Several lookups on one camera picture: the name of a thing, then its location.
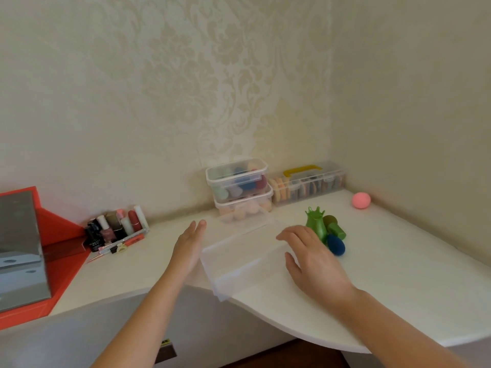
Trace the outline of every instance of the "forearm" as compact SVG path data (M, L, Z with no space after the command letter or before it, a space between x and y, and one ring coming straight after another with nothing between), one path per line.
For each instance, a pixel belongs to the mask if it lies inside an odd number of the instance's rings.
M450 350L411 326L364 291L340 308L336 317L387 368L466 367Z
M92 368L151 368L184 283L168 267Z

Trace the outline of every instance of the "green vase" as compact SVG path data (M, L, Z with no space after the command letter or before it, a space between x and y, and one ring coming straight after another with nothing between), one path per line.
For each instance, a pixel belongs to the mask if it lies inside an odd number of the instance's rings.
M306 226L313 229L324 244L326 243L326 239L328 237L328 230L324 224L324 221L322 220L325 212L325 210L321 212L321 208L319 206L316 210L312 210L312 208L308 207L308 212L305 212L307 214Z

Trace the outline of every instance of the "hand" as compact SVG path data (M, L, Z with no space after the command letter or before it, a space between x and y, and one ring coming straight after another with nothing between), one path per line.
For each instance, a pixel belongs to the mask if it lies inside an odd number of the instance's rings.
M304 226L285 228L277 240L286 241L297 256L285 253L286 268L295 284L329 312L336 314L357 294L343 267L314 231Z
M206 229L206 221L201 220L196 227L193 221L179 236L172 252L169 268L176 269L188 276L199 261L201 255L201 241Z

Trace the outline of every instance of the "person's left hand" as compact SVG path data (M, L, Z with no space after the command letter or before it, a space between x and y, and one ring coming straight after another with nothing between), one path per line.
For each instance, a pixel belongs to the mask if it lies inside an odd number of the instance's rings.
M202 219L196 226L193 221L189 227L179 236L172 258L170 259L169 268L174 268L188 276L199 261L201 255L201 241L206 229L206 221Z

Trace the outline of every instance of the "clear plastic container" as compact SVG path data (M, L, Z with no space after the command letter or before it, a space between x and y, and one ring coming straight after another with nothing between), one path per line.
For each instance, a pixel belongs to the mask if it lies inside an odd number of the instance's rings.
M346 172L332 161L271 173L273 203L288 204L344 188Z
M225 163L206 169L206 181L218 203L227 203L267 189L267 164L259 158Z
M215 206L218 208L220 215L228 220L242 220L247 216L256 214L260 209L270 212L273 209L272 197L273 189L268 184L266 191L262 194L244 197L223 204L215 199Z
M241 221L207 219L201 263L220 301L284 269L285 242L275 239L285 227L265 210Z

